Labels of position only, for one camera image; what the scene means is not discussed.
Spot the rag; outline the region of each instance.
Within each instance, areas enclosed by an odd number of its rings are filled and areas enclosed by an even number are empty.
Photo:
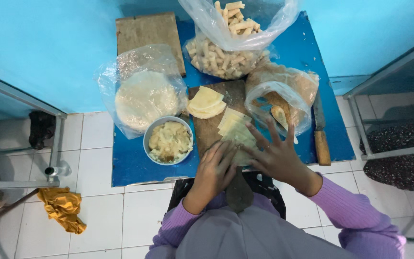
[[[44,209],[65,228],[66,232],[81,234],[86,230],[78,214],[81,209],[81,194],[71,193],[69,188],[40,188],[38,198],[44,202]]]

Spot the knife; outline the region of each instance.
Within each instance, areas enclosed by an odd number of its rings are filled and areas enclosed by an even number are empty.
[[[328,150],[327,137],[325,136],[325,115],[323,114],[322,101],[320,91],[317,90],[316,99],[312,106],[314,109],[314,118],[316,119],[316,131],[314,132],[314,140],[316,142],[316,154],[319,165],[332,165],[330,159],[330,151]]]

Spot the metal bowl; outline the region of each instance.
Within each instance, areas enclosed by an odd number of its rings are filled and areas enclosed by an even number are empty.
[[[150,156],[150,151],[151,150],[150,150],[150,147],[149,147],[148,143],[150,142],[151,135],[153,135],[153,130],[154,130],[155,127],[157,127],[161,124],[164,124],[168,121],[175,121],[175,122],[180,122],[181,124],[183,124],[183,126],[185,126],[188,129],[188,133],[190,134],[191,146],[193,145],[193,131],[191,130],[190,126],[186,123],[186,121],[184,121],[184,120],[182,120],[178,117],[175,117],[175,116],[165,116],[165,117],[161,117],[161,118],[153,121],[153,123],[147,128],[147,130],[145,132],[145,135],[143,136],[143,148],[145,149],[145,153],[151,159],[151,161],[155,162],[156,164],[160,164],[160,165],[176,165],[176,164],[179,164],[183,160],[185,160],[188,157],[188,155],[190,154],[190,152],[192,151],[192,149],[189,150],[182,159],[180,159],[179,161],[177,161],[175,163],[161,163],[161,162],[158,162],[158,161],[154,161],[154,159],[151,158],[151,156]]]

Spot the wooden board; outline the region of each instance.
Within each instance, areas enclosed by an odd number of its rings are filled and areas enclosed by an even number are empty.
[[[118,55],[148,44],[168,44],[178,70],[186,75],[174,12],[116,19]]]
[[[211,88],[220,94],[224,95],[223,101],[226,103],[226,107],[229,107],[238,112],[242,112],[248,116],[250,114],[247,112],[244,106],[245,102],[245,83],[244,80],[235,80],[220,82],[216,84],[204,85],[205,87]],[[196,95],[199,87],[194,87],[188,89],[189,98],[193,99]],[[199,150],[199,156],[204,155],[205,150],[207,150],[215,141],[222,138],[218,134],[219,129],[217,128],[220,124],[221,118],[223,118],[224,111],[219,115],[216,115],[213,118],[209,119],[199,119],[193,117],[194,122],[194,131],[196,133],[196,142],[197,148]]]

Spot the wooden spoon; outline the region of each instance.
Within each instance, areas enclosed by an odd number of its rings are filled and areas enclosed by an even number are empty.
[[[277,105],[273,105],[271,107],[271,114],[274,117],[274,119],[277,122],[279,122],[282,125],[282,127],[284,127],[285,130],[288,131],[288,124],[287,124],[287,119],[285,119],[284,110],[282,108],[280,108],[279,106],[277,106]],[[296,136],[295,136],[293,142],[295,144],[298,144],[298,140],[296,139]]]

